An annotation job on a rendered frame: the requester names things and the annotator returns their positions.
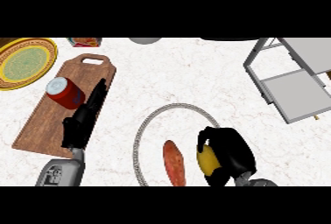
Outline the orange sweet potato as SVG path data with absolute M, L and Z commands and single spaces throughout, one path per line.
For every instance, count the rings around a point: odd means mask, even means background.
M 162 145 L 162 159 L 171 185 L 186 186 L 183 156 L 171 140 Z

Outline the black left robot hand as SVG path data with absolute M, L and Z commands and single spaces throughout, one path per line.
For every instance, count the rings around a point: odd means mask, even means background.
M 63 119 L 62 148 L 85 148 L 106 93 L 106 80 L 100 79 L 87 102 L 79 105 L 73 115 Z

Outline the red can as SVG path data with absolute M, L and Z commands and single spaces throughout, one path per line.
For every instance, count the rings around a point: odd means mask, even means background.
M 66 109 L 76 109 L 85 100 L 84 92 L 66 77 L 56 77 L 47 83 L 45 95 Z

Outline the white round placemat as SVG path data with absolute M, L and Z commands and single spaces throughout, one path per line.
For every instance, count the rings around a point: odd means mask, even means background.
M 171 103 L 144 117 L 133 142 L 133 170 L 140 186 L 171 186 L 165 171 L 162 146 L 174 142 L 183 157 L 186 186 L 206 186 L 196 162 L 198 134 L 220 127 L 209 113 L 187 103 Z

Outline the red printed box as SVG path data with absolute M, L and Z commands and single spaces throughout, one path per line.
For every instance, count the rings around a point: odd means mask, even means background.
M 66 40 L 73 47 L 99 47 L 102 38 L 68 38 Z

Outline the yellow lemon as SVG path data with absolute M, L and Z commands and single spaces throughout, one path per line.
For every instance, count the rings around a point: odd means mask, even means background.
M 201 172 L 205 176 L 212 175 L 212 171 L 221 167 L 212 148 L 208 145 L 202 146 L 202 151 L 196 152 L 196 161 Z

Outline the grey round object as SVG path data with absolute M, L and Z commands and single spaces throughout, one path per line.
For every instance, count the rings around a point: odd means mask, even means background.
M 128 38 L 136 44 L 149 45 L 161 40 L 161 38 Z

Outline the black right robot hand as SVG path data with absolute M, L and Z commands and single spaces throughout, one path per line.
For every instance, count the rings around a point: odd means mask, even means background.
M 235 180 L 245 172 L 254 175 L 254 154 L 233 128 L 205 127 L 198 135 L 196 152 L 202 151 L 203 145 L 211 147 L 221 165 L 211 176 L 203 175 L 209 186 L 224 186 L 229 179 Z

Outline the yellow green round plate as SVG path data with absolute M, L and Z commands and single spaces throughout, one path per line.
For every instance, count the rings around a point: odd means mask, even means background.
M 22 88 L 47 73 L 57 58 L 50 38 L 17 38 L 0 47 L 0 91 Z

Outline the grey tiered shelf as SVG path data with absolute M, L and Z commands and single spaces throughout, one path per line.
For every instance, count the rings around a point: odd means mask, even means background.
M 331 38 L 258 38 L 242 67 L 267 104 L 273 104 L 286 123 L 331 110 L 331 94 L 319 74 L 331 72 Z M 260 51 L 282 46 L 300 66 L 292 72 L 260 80 L 251 64 Z

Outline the brown wooden cutting board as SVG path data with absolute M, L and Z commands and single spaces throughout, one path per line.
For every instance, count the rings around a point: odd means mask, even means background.
M 109 88 L 115 71 L 116 68 L 112 66 L 107 56 L 82 53 L 63 63 L 56 77 L 69 78 L 88 97 L 100 79 L 106 80 L 106 88 Z M 69 150 L 60 147 L 62 121 L 72 115 L 73 110 L 63 108 L 44 94 L 11 148 L 60 158 L 72 158 Z

